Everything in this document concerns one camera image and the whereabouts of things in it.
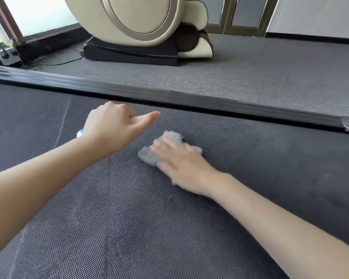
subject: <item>massage chair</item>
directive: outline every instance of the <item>massage chair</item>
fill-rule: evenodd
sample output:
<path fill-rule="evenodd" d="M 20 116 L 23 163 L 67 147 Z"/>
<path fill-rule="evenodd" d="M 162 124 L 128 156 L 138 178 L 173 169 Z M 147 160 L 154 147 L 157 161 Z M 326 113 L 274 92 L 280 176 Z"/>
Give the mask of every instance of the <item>massage chair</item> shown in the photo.
<path fill-rule="evenodd" d="M 200 0 L 65 0 L 93 36 L 81 55 L 90 60 L 177 65 L 212 58 Z"/>

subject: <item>black running belt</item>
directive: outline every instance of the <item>black running belt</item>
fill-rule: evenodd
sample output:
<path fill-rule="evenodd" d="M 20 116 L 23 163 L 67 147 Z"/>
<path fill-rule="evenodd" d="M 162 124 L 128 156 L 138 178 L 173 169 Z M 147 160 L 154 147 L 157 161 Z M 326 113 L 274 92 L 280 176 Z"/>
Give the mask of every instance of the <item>black running belt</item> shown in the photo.
<path fill-rule="evenodd" d="M 0 85 L 0 171 L 75 138 L 106 100 Z M 0 253 L 0 278 L 287 278 L 208 198 L 137 158 L 165 130 L 349 244 L 349 135 L 128 104 L 161 117 L 79 174 Z"/>

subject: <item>floor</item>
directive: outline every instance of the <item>floor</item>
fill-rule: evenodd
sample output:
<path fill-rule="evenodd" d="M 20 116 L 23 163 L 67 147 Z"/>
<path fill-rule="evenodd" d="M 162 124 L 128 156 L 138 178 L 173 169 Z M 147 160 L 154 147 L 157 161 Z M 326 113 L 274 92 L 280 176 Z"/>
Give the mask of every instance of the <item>floor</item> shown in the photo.
<path fill-rule="evenodd" d="M 211 35 L 214 58 L 155 66 L 81 59 L 39 71 L 139 87 L 230 98 L 269 106 L 349 115 L 349 45 Z M 79 57 L 83 44 L 39 59 Z"/>

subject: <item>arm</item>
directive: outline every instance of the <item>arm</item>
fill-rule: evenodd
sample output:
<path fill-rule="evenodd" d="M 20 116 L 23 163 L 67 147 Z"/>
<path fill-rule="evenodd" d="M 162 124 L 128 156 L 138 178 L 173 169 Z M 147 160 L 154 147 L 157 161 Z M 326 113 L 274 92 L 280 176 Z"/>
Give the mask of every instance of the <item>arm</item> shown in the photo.
<path fill-rule="evenodd" d="M 89 114 L 81 138 L 0 172 L 0 250 L 77 174 L 124 148 L 159 113 L 132 125 L 136 115 L 126 105 L 108 102 Z"/>
<path fill-rule="evenodd" d="M 349 278 L 349 245 L 212 168 L 189 145 L 154 144 L 159 168 L 176 184 L 214 199 L 291 279 Z"/>

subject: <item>cloth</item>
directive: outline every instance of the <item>cloth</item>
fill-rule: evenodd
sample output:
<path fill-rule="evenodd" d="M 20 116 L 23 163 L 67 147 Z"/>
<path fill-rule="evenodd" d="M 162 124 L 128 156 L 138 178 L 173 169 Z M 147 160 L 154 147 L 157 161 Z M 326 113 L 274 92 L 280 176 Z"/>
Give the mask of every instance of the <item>cloth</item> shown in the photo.
<path fill-rule="evenodd" d="M 167 137 L 169 140 L 174 142 L 176 145 L 182 144 L 183 143 L 183 137 L 180 133 L 174 132 L 174 131 L 164 131 L 163 135 L 160 136 L 158 139 L 155 141 L 162 141 L 163 137 Z M 142 150 L 138 152 L 138 157 L 144 161 L 145 163 L 151 164 L 153 166 L 157 166 L 158 162 L 160 161 L 160 158 L 152 153 L 151 147 L 144 147 Z M 203 150 L 199 147 L 196 146 L 191 146 L 194 150 L 196 150 L 199 154 L 202 154 Z"/>

